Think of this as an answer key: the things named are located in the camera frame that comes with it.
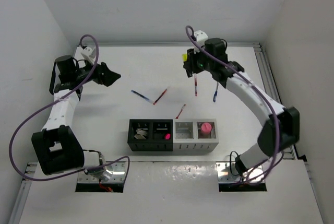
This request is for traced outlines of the yellow black highlighter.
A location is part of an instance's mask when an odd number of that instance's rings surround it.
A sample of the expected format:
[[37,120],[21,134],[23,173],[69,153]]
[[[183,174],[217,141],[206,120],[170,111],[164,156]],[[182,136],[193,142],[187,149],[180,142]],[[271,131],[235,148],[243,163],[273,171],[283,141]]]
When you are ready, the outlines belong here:
[[183,60],[183,62],[187,61],[187,54],[182,54],[182,60]]

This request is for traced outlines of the blue refill pen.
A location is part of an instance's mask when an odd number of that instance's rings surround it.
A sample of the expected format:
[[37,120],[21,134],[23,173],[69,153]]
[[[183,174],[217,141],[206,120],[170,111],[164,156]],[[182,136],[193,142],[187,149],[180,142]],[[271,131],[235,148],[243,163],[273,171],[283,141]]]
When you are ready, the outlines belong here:
[[142,99],[146,100],[147,102],[151,103],[151,104],[154,104],[154,101],[152,101],[151,99],[149,99],[148,97],[138,93],[137,91],[134,91],[134,90],[131,90],[131,93],[141,97]]

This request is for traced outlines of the red refill pen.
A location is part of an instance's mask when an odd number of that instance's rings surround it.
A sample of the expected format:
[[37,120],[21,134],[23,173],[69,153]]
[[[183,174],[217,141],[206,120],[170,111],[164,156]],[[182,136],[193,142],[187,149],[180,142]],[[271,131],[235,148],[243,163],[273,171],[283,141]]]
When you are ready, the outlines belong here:
[[153,105],[156,105],[158,101],[165,95],[165,93],[168,91],[169,86],[164,89],[164,91],[158,96],[158,98],[153,102]]

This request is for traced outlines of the pink tape roll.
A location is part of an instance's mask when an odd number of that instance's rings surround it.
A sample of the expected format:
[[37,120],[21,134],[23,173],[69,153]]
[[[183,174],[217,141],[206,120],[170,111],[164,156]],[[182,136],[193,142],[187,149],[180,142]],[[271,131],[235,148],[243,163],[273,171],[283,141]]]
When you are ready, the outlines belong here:
[[210,138],[211,131],[212,131],[212,125],[208,122],[204,122],[201,124],[199,137],[200,138]]

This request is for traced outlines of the white staple box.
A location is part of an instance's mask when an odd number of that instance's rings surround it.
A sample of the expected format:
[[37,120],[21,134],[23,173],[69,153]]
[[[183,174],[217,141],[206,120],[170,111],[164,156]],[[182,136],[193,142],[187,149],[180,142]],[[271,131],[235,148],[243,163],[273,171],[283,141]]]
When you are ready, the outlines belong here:
[[140,135],[148,135],[148,131],[141,128],[136,129],[136,133]]

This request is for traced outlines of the pink staple box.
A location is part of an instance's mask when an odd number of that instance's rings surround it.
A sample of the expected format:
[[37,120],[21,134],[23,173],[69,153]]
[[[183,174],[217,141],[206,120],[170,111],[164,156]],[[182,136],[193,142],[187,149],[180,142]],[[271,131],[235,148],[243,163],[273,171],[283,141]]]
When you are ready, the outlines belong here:
[[137,139],[137,140],[145,140],[145,139],[147,139],[146,136],[142,135],[142,134],[135,134],[134,138]]

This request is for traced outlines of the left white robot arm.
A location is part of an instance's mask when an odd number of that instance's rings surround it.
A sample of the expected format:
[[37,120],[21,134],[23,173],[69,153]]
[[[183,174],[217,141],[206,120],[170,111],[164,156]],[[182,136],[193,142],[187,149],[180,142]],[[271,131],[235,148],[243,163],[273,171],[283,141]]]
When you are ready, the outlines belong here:
[[121,76],[109,70],[104,62],[94,67],[85,61],[85,65],[79,67],[70,55],[58,57],[54,69],[59,71],[60,79],[58,84],[50,84],[56,104],[52,106],[42,130],[31,138],[41,169],[46,175],[77,168],[94,167],[97,170],[104,161],[102,154],[99,151],[83,150],[71,129],[75,108],[82,93],[82,88],[77,86],[81,82],[94,81],[109,87]]

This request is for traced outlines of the dark red gel pen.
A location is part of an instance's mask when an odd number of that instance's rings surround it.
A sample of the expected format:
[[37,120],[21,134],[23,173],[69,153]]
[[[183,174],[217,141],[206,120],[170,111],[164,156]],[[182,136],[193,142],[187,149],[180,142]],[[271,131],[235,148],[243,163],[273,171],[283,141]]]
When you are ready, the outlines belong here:
[[198,96],[198,84],[197,84],[197,75],[194,74],[194,88],[195,88],[195,96]]

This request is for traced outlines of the small red gel pen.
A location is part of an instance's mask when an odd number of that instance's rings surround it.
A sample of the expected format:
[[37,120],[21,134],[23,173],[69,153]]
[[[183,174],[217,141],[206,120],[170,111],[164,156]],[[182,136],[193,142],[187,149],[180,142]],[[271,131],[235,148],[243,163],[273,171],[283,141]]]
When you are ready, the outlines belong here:
[[180,109],[178,115],[175,117],[175,119],[178,119],[180,117],[180,115],[182,114],[185,107],[186,107],[186,104],[183,104],[183,106],[181,107],[181,109]]

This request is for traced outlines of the blue gel pen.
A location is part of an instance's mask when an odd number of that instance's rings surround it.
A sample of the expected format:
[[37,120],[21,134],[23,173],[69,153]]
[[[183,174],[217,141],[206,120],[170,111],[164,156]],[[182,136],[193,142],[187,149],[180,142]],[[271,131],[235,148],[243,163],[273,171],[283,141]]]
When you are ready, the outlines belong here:
[[214,91],[214,94],[213,94],[213,102],[216,102],[216,99],[217,99],[217,95],[218,95],[218,89],[219,89],[219,83],[217,82],[216,83],[216,88],[215,88],[215,91]]

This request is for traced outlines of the grey two-slot container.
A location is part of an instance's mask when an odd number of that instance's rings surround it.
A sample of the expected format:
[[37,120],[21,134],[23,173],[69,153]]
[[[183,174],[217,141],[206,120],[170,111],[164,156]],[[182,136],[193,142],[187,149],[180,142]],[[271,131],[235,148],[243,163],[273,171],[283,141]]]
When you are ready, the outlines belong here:
[[[210,138],[199,137],[200,127],[204,122],[212,125]],[[173,135],[173,151],[212,152],[219,144],[215,119],[174,119]]]

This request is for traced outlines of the black two-slot container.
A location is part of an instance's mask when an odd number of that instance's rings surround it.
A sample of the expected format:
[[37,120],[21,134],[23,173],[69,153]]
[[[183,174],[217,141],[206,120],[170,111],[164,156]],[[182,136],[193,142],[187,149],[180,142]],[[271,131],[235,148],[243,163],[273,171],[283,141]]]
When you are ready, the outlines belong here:
[[[136,129],[148,131],[147,139],[134,138]],[[170,140],[164,136],[171,134]],[[168,151],[173,150],[173,120],[171,119],[130,119],[128,126],[127,143],[132,151]]]

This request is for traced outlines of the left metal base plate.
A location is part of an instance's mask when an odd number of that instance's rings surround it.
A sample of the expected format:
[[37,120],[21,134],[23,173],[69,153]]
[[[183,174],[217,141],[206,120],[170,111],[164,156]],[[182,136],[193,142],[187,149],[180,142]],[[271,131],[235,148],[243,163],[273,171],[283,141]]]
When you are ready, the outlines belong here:
[[116,162],[102,169],[92,172],[79,172],[77,183],[98,184],[102,183],[123,183],[126,175],[127,162]]

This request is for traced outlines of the metal base plate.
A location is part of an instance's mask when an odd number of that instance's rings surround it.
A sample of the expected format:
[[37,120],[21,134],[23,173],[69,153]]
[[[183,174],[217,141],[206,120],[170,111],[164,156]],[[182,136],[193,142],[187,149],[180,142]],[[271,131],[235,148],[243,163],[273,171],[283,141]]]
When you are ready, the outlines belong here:
[[77,183],[98,184],[102,183],[123,183],[126,175],[127,162],[116,162],[102,169],[92,172],[79,172]]
[[262,166],[251,168],[242,175],[237,174],[234,170],[234,162],[216,162],[217,177],[219,185],[231,185],[236,183],[257,183],[264,178],[264,171]]

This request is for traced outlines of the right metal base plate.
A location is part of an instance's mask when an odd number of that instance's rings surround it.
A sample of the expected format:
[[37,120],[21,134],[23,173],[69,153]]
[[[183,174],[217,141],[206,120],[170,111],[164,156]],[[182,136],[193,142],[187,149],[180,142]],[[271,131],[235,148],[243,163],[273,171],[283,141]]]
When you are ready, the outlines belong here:
[[264,171],[262,166],[251,168],[242,175],[237,174],[234,170],[234,162],[216,162],[217,177],[219,185],[231,185],[236,183],[257,183],[264,178]]

